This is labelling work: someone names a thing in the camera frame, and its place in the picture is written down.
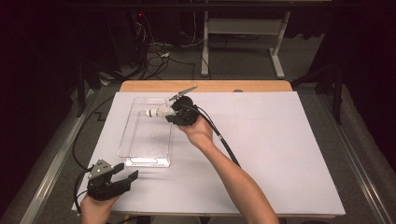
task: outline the cable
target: cable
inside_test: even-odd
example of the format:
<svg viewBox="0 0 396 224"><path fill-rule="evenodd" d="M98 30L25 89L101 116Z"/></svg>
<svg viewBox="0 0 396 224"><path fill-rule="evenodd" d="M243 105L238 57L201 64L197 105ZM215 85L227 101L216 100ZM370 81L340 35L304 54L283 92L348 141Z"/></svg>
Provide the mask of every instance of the cable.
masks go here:
<svg viewBox="0 0 396 224"><path fill-rule="evenodd" d="M152 35L151 27L150 27L150 25L149 25L148 18L146 17L146 14L145 14L145 13L142 13L142 15L143 15L143 17L144 17L145 20L146 20L146 24L148 25L148 32L149 32L149 34L151 35L151 40L152 40L151 43L154 43L154 42L155 42L155 41L154 41L154 36Z"/></svg>
<svg viewBox="0 0 396 224"><path fill-rule="evenodd" d="M89 169L89 171L84 171L84 172L82 172L81 174L79 174L79 176L78 176L78 178L77 178L77 180L76 180L75 186L74 186L73 198L74 198L74 203L75 203L76 209L77 209L77 211L78 211L79 214L81 214L81 207L80 207L79 204L78 204L78 197L79 197L82 193L84 193L85 191L81 192L81 193L78 195L78 186L79 186L79 184L80 184L80 182L81 182L82 177L84 177L84 175L87 174L87 173L90 172L90 171L91 171L91 169Z"/></svg>
<svg viewBox="0 0 396 224"><path fill-rule="evenodd" d="M196 33L197 33L197 22L196 22L195 11L192 12L192 16L194 17L194 36L192 37L192 41L190 42L189 45L187 45L187 46L181 46L181 47L190 47L190 46L192 46L192 44L193 44L194 41L195 41L195 36L196 36Z"/></svg>
<svg viewBox="0 0 396 224"><path fill-rule="evenodd" d="M146 40L146 29L145 29L145 27L142 25L142 24L140 24L139 22L135 22L134 24L136 24L136 25L138 25L139 26L139 31L137 32L137 34L136 34L136 38L135 39L137 39L138 37L139 37L139 34L140 34L140 30L142 30L143 29L143 34L142 34L142 36L143 36L143 39L142 39L142 44L145 42L145 40Z"/></svg>
<svg viewBox="0 0 396 224"><path fill-rule="evenodd" d="M200 40L199 42L196 42L195 44L191 44L191 45L185 45L185 46L181 46L182 48L189 48L189 47L193 47L193 46L199 46L204 42L204 39L202 38L202 40Z"/></svg>
<svg viewBox="0 0 396 224"><path fill-rule="evenodd" d="M139 66L137 67L136 70L134 70L132 73L130 73L129 75L126 75L126 77L131 78L131 77L135 77L137 76L139 73L141 73L142 71L145 70L145 68L147 67L147 62L146 60L142 60L142 62L139 64Z"/></svg>
<svg viewBox="0 0 396 224"><path fill-rule="evenodd" d="M163 52L163 53L166 52L165 46L169 46L169 47L172 47L172 46L173 46L173 45L170 45L170 44L165 44L164 42L155 42L155 43L149 44L149 45L150 45L150 46L160 46L161 48L160 48L160 49L157 49L157 50L154 50L154 52L159 51L159 52Z"/></svg>
<svg viewBox="0 0 396 224"><path fill-rule="evenodd" d="M144 67L144 70L140 74L140 77L138 78L138 80L142 80L149 69L149 60L148 60L147 54L145 54L144 62L145 62L146 66Z"/></svg>
<svg viewBox="0 0 396 224"><path fill-rule="evenodd" d="M105 101L103 101L101 104L99 104L99 106L97 106L92 112L91 114L84 120L84 122L82 123L81 127L79 128L77 134L76 134L76 138L73 142L73 146L72 146L72 155L73 155L73 159L75 160L76 164L81 167L84 171L89 172L90 169L87 169L84 165L81 164L81 162L78 161L77 156L76 156L76 142L79 138L79 135L81 134L81 131L84 129L85 124L88 122L88 120L90 119L90 117L96 112L97 109L99 109L102 105L104 105L105 103L107 103L108 101L110 101L111 99L113 99L114 96L106 99Z"/></svg>
<svg viewBox="0 0 396 224"><path fill-rule="evenodd" d="M148 64L151 65L151 66L157 67L157 69L155 70L155 72L150 72L149 71L151 73L151 75L149 75L148 77L142 78L144 80L147 80L147 79L149 79L151 77L155 77L155 76L159 75L161 72L163 72L168 67L168 62L169 62L168 56L162 56L158 52L155 52L155 51L151 52L151 53L154 53L154 54L156 54L158 56L148 59ZM162 62L159 65L153 64L150 61L152 61L154 59L160 59Z"/></svg>
<svg viewBox="0 0 396 224"><path fill-rule="evenodd" d="M196 63L183 63L183 62L179 62L179 61L177 61L177 60L175 60L175 59L172 59L172 58L170 58L170 57L168 57L168 59L169 59L170 61L172 61L172 62L175 62L175 63L181 63L181 64L186 64L186 65L192 65L192 69L191 69L191 79L194 80L194 69L195 69Z"/></svg>
<svg viewBox="0 0 396 224"><path fill-rule="evenodd" d="M213 132L215 132L215 134L218 136L219 140L221 141L221 143L224 145L225 149L227 150L228 154L230 155L231 160L233 161L233 163L235 163L237 166L241 167L241 165L239 164L238 160L236 159L235 155L233 154L233 151L231 150L230 146L227 144L227 142L225 141L225 139L222 137L221 133L219 132L219 130L216 128L215 123L212 121L212 119L207 115L207 113L201 108L198 107L198 109L195 109L192 106L189 105L181 105L185 108L188 108L190 110L193 110L197 113L199 113L205 120L206 122L209 124L209 126L212 128Z"/></svg>

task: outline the forearm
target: forearm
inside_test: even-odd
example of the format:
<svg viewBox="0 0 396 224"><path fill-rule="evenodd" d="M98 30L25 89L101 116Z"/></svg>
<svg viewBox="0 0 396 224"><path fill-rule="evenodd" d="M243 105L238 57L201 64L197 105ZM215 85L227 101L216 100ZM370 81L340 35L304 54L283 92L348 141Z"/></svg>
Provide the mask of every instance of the forearm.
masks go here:
<svg viewBox="0 0 396 224"><path fill-rule="evenodd" d="M227 158L212 143L198 146L219 174L236 208L247 223L278 223L278 219L264 193L239 166Z"/></svg>

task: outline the gray carpet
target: gray carpet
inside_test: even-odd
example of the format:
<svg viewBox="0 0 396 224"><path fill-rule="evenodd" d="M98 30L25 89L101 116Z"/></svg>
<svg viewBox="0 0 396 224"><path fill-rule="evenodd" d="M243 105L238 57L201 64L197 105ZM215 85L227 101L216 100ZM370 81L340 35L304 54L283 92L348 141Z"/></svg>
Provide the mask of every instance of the gray carpet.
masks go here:
<svg viewBox="0 0 396 224"><path fill-rule="evenodd" d="M321 38L303 40L300 37L285 39L282 43L279 58L286 75L286 80L292 81L303 76L311 64ZM271 65L271 59L267 49L275 43L273 37L265 37L254 40L231 38L227 40L227 46L222 37L213 36L209 46L212 47L209 54L210 72L212 79L276 79L275 70ZM200 76L201 48L167 48L170 57L176 62L169 62L168 67L155 78L161 79L208 79ZM119 83L104 86L96 93L92 108L96 108L102 102L109 99L118 91ZM299 92L305 113L308 117L314 135L323 157L328 165L333 181L339 189L339 194L346 209L346 215L333 219L321 219L328 223L389 223L378 221L373 212L373 207L366 199L362 191L361 183L351 168L349 159L342 140L339 137L332 118L329 116L323 99L313 91L312 84L304 84L296 88ZM104 122L99 119L105 118L111 106L111 100L98 107L96 112L88 119L81 130L76 143L78 159L88 165L92 151L103 128ZM12 205L3 215L0 223L20 223L30 201L35 196L42 178L50 167L57 149L62 145L65 137L70 132L71 123L75 120L77 106L75 105L63 125L54 134L52 140L37 160L34 169L26 179L19 194ZM371 135L367 132L359 114L344 88L342 104L343 129L363 164L368 176L371 177L376 189L383 199L384 206L388 211L395 211L396 207L396 177L386 163L382 154L375 145ZM82 170L76 165L71 154L64 162L56 184L50 193L42 212L36 223L80 223L80 218L71 211L73 204L73 187L78 174ZM113 215L110 222L116 223L123 220L122 215ZM287 223L297 224L310 219L286 218Z"/></svg>

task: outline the wooden table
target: wooden table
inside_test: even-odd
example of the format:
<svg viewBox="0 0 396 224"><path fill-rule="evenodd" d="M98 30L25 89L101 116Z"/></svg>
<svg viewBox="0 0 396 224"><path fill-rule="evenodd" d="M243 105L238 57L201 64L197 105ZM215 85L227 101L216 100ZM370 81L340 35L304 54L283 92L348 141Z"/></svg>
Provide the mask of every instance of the wooden table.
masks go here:
<svg viewBox="0 0 396 224"><path fill-rule="evenodd" d="M120 91L182 91L198 85L195 91L292 91L284 80L152 80L125 81Z"/></svg>
<svg viewBox="0 0 396 224"><path fill-rule="evenodd" d="M188 95L214 120L279 217L345 214L300 99L284 80L126 81L116 94L90 164L98 159L110 164L125 160L117 151L136 97L171 97L193 85L198 88ZM227 155L221 142L214 141ZM139 178L114 204L113 213L240 216L210 162L177 128L169 167L127 167L115 180L136 169ZM87 182L84 178L80 191Z"/></svg>

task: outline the metal rail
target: metal rail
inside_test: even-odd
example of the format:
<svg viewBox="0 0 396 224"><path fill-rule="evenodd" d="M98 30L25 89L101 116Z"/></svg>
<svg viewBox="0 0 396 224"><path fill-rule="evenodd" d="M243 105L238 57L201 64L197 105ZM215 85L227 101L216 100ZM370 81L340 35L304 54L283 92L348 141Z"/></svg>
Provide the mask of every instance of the metal rail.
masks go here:
<svg viewBox="0 0 396 224"><path fill-rule="evenodd" d="M378 195L377 189L370 179L370 176L366 173L358 155L355 152L354 147L349 142L347 135L342 126L338 125L335 121L334 117L332 116L332 107L329 103L329 100L326 98L326 95L321 94L318 96L319 101L322 103L322 106L325 108L329 119L332 121L332 125L334 129L337 131L338 136L340 137L340 141L344 146L344 152L346 155L346 160L348 161L350 168L354 175L356 176L361 190L366 197L368 204L370 204L375 218L377 219L379 224L393 224L389 212L387 208L382 203L380 196Z"/></svg>
<svg viewBox="0 0 396 224"><path fill-rule="evenodd" d="M97 93L94 93L92 90L87 93L86 99L88 106L86 107L86 110L83 112L81 117L75 121L70 134L55 155L55 158L49 166L49 169L40 186L38 187L33 200L30 202L29 207L26 209L26 212L23 215L23 218L20 222L21 224L32 224L37 222L39 215L41 214L41 211L43 210L43 207L50 196L53 187L55 186L56 180L58 179L58 176L64 167L67 155L69 154L70 148L73 145L78 130L86 118L86 111L91 109L92 102L94 102L96 95Z"/></svg>

